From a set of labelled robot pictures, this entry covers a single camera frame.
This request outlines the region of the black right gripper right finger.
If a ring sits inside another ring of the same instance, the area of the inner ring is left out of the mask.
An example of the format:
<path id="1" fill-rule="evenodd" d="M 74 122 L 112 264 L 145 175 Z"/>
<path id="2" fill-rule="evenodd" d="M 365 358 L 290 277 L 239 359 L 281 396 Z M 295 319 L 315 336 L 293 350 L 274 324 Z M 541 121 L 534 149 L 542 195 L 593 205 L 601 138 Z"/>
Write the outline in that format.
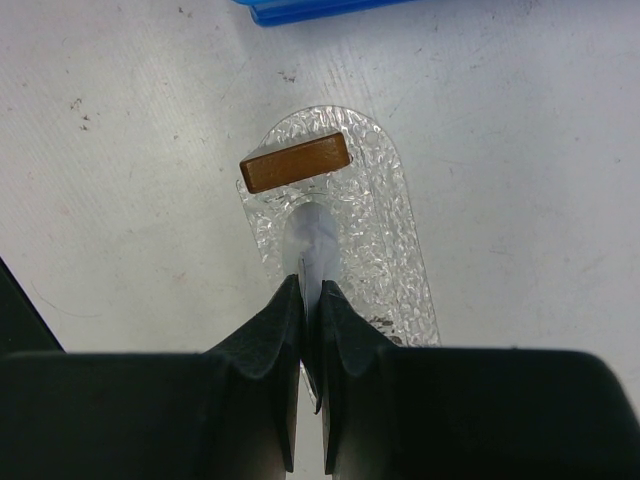
<path id="1" fill-rule="evenodd" d="M 335 479 L 635 479 L 639 423 L 575 351 L 401 347 L 327 281 L 325 470 Z"/>

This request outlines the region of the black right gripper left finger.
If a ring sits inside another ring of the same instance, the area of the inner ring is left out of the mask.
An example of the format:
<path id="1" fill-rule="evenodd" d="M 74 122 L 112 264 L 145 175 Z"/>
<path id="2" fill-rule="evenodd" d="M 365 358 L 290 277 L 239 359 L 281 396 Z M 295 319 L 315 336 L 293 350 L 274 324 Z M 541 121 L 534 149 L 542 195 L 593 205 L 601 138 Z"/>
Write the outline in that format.
<path id="1" fill-rule="evenodd" d="M 5 479 L 282 479 L 294 467 L 303 307 L 267 306 L 195 354 L 64 351 L 1 272 Z"/>

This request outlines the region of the white toothpaste tube green cap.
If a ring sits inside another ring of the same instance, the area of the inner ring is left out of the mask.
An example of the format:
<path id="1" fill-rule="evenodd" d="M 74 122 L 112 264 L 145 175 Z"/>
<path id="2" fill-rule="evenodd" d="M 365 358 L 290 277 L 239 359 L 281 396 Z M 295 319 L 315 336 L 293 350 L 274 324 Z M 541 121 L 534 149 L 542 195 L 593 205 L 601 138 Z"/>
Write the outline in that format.
<path id="1" fill-rule="evenodd" d="M 315 409 L 321 408 L 323 380 L 320 348 L 320 299 L 323 283 L 340 275 L 340 246 L 337 221 L 330 210 L 317 202 L 306 202 L 288 216 L 282 246 L 282 265 L 286 275 L 295 274 L 303 304 L 302 361 L 315 397 Z"/>

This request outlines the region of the clear holder with wooden ends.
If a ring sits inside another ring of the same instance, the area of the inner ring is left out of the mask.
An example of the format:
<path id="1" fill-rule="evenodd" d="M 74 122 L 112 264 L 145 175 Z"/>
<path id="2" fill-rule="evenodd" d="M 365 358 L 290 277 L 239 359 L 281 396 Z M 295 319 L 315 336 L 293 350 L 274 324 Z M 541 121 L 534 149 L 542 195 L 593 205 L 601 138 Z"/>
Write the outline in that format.
<path id="1" fill-rule="evenodd" d="M 329 206 L 336 175 L 351 163 L 344 134 L 335 129 L 264 140 L 239 163 L 247 220 L 280 221 L 308 202 Z"/>

